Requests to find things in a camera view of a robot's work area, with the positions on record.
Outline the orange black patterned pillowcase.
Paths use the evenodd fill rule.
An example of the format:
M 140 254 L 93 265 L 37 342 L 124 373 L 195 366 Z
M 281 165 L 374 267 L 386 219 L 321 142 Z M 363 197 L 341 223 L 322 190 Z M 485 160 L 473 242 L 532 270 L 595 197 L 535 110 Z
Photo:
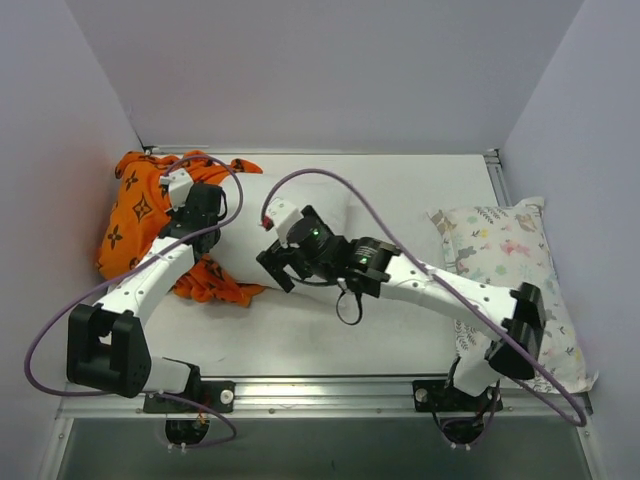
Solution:
M 104 279 L 134 269 L 168 223 L 170 202 L 160 177 L 179 160 L 175 155 L 157 157 L 129 152 L 116 165 L 115 177 L 120 185 L 95 262 Z M 172 292 L 200 303 L 217 300 L 247 307 L 265 289 L 236 279 L 215 258 L 205 255 L 179 278 Z

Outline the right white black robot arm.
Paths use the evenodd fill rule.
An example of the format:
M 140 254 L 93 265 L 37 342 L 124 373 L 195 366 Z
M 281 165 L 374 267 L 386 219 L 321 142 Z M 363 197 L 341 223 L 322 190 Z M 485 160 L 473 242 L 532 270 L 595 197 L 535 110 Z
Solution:
M 529 381 L 538 357 L 546 312 L 538 287 L 479 283 L 410 259 L 396 245 L 371 237 L 348 240 L 332 232 L 311 206 L 277 198 L 262 226 L 277 238 L 258 263 L 286 292 L 316 277 L 360 304 L 369 296 L 416 305 L 481 334 L 477 349 L 458 358 L 443 385 L 446 402 L 465 409 L 499 380 Z

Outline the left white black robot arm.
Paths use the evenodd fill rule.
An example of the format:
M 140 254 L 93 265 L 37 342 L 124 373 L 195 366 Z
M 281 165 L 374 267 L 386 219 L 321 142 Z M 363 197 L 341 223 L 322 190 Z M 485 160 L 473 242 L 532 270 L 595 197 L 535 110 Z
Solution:
M 192 185 L 144 257 L 152 264 L 133 272 L 95 304 L 79 304 L 71 310 L 66 357 L 69 382 L 126 398 L 164 391 L 180 411 L 199 405 L 202 386 L 193 380 L 195 367 L 153 356 L 145 325 L 180 277 L 217 243 L 220 232 L 212 228 L 225 216 L 226 196 L 221 187 Z

